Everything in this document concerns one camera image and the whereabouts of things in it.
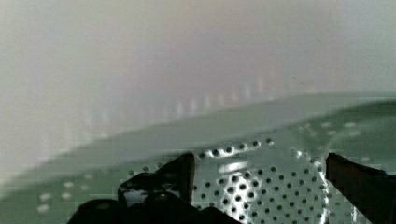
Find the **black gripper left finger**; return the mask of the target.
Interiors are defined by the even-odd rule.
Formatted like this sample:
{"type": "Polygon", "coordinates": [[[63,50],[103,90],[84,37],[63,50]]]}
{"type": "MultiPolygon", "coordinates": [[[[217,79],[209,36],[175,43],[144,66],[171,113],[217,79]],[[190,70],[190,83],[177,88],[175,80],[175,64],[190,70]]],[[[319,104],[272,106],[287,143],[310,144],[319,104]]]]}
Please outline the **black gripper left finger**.
{"type": "Polygon", "coordinates": [[[120,184],[116,200],[83,203],[67,224],[241,224],[218,208],[191,205],[194,171],[194,155],[183,154],[120,184]]]}

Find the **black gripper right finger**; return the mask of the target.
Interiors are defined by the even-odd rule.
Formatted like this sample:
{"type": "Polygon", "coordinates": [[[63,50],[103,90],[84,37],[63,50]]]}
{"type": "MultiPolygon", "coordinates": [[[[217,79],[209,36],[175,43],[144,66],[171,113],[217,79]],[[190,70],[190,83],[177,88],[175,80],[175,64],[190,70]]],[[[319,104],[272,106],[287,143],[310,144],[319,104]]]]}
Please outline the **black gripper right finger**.
{"type": "Polygon", "coordinates": [[[330,153],[329,180],[372,224],[395,224],[395,176],[330,153]]]}

